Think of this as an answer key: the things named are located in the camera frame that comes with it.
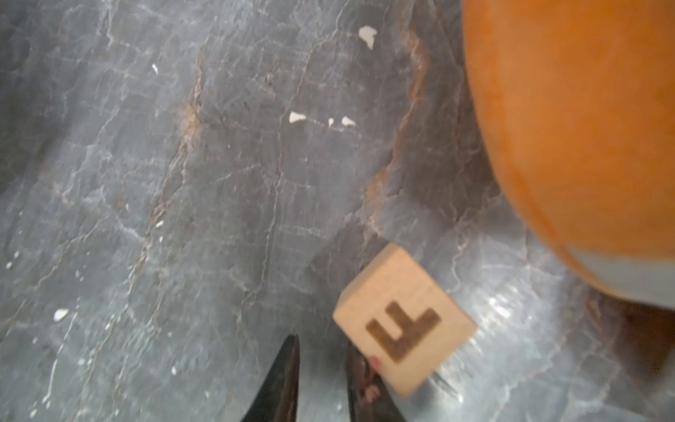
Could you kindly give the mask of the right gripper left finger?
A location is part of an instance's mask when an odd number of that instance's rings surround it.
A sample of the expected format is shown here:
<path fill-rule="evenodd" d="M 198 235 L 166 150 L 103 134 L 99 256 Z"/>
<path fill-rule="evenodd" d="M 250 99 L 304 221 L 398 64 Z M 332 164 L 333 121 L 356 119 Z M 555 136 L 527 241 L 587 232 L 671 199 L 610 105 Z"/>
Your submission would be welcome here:
<path fill-rule="evenodd" d="M 300 339 L 288 335 L 242 422 L 296 422 Z"/>

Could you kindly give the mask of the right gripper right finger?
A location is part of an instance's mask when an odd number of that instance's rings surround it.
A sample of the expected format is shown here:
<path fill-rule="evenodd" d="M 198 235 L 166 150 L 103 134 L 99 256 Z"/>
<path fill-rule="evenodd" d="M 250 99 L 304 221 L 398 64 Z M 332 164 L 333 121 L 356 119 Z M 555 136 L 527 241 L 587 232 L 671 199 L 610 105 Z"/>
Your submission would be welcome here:
<path fill-rule="evenodd" d="M 381 360 L 347 348 L 347 395 L 351 422 L 405 422 L 380 375 Z"/>

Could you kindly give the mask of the wooden block letter F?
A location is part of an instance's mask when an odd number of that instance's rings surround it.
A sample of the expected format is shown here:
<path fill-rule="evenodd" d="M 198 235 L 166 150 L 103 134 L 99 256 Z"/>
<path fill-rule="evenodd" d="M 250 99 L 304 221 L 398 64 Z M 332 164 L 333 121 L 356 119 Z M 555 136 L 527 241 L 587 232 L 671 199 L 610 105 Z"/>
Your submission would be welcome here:
<path fill-rule="evenodd" d="M 401 397 L 476 332 L 476 323 L 406 249 L 390 243 L 342 291 L 333 319 Z"/>

